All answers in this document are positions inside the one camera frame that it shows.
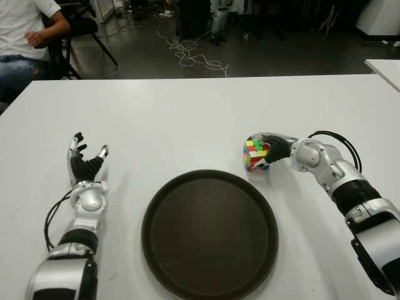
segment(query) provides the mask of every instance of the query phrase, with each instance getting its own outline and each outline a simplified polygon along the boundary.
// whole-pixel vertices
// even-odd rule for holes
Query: man sitting
[[[43,45],[67,34],[69,24],[53,0],[0,0],[0,103],[10,103],[33,80],[49,76]],[[54,24],[44,28],[41,13]]]

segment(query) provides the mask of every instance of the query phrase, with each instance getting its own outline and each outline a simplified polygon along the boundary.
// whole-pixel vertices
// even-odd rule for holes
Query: rubik's cube
[[[259,139],[248,140],[244,142],[243,153],[246,170],[269,169],[269,164],[265,160],[269,153],[269,144],[266,144]]]

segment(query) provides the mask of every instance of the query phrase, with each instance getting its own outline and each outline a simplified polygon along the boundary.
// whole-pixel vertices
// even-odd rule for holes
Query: robotic arm
[[[78,146],[83,140],[77,133],[71,140],[67,163],[73,189],[70,194],[75,218],[70,222],[58,245],[33,274],[27,287],[27,300],[94,300],[97,289],[97,264],[94,260],[98,248],[99,230],[107,206],[105,182],[94,182],[108,147],[83,161]]]
[[[267,164],[291,158],[293,169],[315,176],[343,214],[354,235],[351,246],[371,281],[400,299],[400,212],[392,202],[332,145],[273,133],[255,134],[249,140],[269,144]]]

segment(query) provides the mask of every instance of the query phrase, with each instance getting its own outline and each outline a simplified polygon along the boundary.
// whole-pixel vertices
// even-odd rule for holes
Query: gray floor
[[[130,16],[111,17],[100,25],[98,36],[119,62],[119,72],[108,79],[142,78],[215,78],[224,77],[222,71],[212,71],[198,64],[182,67],[159,32],[171,39],[174,21],[160,22],[150,17],[146,22],[133,23]],[[287,41],[266,32],[263,40],[252,36],[249,42],[242,39],[243,32],[237,24],[226,30],[228,41],[221,46],[202,39],[192,55],[204,54],[208,60],[228,64],[229,77],[288,76],[321,74],[362,74],[371,70],[364,60],[400,59],[400,48],[382,42],[363,41],[356,34],[332,32],[293,32]],[[72,42],[72,65],[85,79],[102,78],[115,72],[108,57],[90,36]]]

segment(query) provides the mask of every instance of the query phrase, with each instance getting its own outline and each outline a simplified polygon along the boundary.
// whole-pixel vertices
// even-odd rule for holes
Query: person's arm
[[[60,38],[69,32],[69,23],[61,11],[53,14],[51,19],[54,21],[52,26],[40,31],[28,31],[25,33],[24,37],[29,45],[37,48],[40,45],[43,45],[46,41]]]

